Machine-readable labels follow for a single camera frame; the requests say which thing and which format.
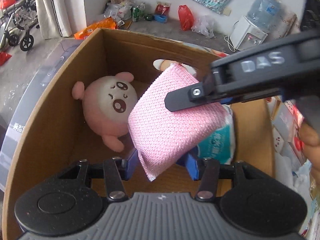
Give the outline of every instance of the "plush toy ear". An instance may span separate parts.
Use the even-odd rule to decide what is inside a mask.
[[[122,79],[130,83],[133,81],[134,76],[130,72],[120,72],[116,75],[116,78]]]
[[[72,97],[73,99],[80,99],[84,98],[84,84],[81,81],[76,82],[72,89]]]

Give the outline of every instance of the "hand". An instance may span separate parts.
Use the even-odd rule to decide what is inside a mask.
[[[312,163],[311,175],[320,185],[320,137],[317,132],[307,125],[302,123],[299,129],[301,141],[305,144],[303,154]]]

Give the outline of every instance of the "pink sponge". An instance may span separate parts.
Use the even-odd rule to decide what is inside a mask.
[[[197,83],[180,64],[167,68],[143,94],[129,116],[129,132],[140,162],[153,181],[184,153],[225,124],[220,103],[170,112],[168,92]]]

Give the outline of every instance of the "cardboard box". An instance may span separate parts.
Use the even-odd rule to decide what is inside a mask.
[[[126,157],[133,148],[129,135],[121,140],[125,150],[114,153],[93,133],[84,121],[82,104],[73,100],[71,90],[76,81],[88,86],[94,80],[121,71],[131,72],[132,85],[140,97],[161,73],[153,67],[156,59],[170,59],[193,66],[202,80],[209,63],[218,57],[168,39],[121,30],[97,29],[68,58],[52,79],[34,108],[13,156],[9,171],[3,211],[4,240],[15,240],[20,228],[14,217],[14,205],[25,191],[61,171],[75,160],[101,163],[112,156]],[[274,176],[274,148],[271,124],[265,100],[231,106],[236,127],[236,160],[244,160]],[[219,183],[218,194],[230,189],[230,181]],[[199,182],[187,171],[173,165],[153,182],[149,182],[141,165],[132,179],[124,182],[129,196],[133,192],[191,192]],[[104,195],[102,180],[93,180],[92,188]]]

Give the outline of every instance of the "electrical outlet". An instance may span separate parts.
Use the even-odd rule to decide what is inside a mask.
[[[273,129],[272,129],[272,134],[273,134],[275,151],[277,153],[280,153],[281,149],[283,147],[283,144],[284,144],[284,140],[283,140],[283,138],[281,137],[280,133],[278,132],[278,130],[275,127],[273,127]]]
[[[226,16],[229,16],[230,13],[231,13],[231,8],[230,8],[230,7],[225,7],[225,8],[223,9],[222,14],[224,14],[224,15],[226,15]]]
[[[285,101],[285,106],[289,109],[290,113],[293,114],[293,104],[290,100]]]

